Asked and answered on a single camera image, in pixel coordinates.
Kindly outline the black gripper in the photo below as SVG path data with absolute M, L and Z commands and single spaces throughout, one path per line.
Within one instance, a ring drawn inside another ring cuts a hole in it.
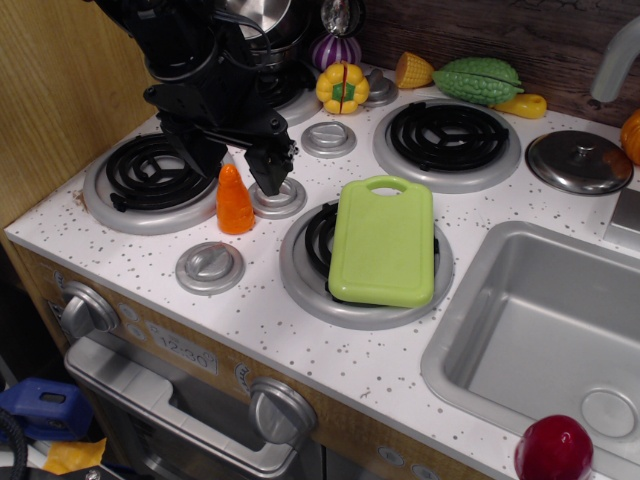
M 158 110 L 161 128 L 178 155 L 200 176 L 219 175 L 231 144 L 246 150 L 256 183 L 275 196 L 293 170 L 294 142 L 286 120 L 256 88 L 256 75 L 226 60 L 196 65 L 145 61 L 157 83 L 145 100 Z

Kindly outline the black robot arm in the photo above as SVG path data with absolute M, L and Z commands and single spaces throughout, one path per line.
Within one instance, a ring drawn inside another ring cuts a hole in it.
M 254 180 L 278 194 L 293 169 L 286 120 L 257 89 L 258 66 L 239 18 L 205 1 L 101 1 L 138 45 L 155 85 L 144 99 L 168 142 L 196 173 L 218 174 L 228 147 L 244 150 Z

